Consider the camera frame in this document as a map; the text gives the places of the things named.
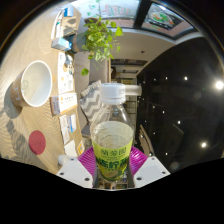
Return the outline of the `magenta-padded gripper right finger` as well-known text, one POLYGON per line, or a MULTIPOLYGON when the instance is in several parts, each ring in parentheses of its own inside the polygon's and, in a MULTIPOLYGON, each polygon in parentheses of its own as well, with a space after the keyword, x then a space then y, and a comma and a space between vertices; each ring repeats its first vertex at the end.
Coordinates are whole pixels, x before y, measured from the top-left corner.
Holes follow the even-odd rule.
POLYGON ((132 147, 128 165, 128 187, 140 188, 166 177, 170 172, 155 157, 147 157, 139 149, 132 147))

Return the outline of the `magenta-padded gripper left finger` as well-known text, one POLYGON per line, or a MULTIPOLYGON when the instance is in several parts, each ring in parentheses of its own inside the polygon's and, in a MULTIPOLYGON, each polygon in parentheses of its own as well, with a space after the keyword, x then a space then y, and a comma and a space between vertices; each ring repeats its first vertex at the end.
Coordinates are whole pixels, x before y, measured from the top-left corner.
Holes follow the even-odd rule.
POLYGON ((93 148, 85 150, 78 157, 60 155, 61 168, 57 176, 84 188, 93 188, 98 183, 98 170, 93 148))

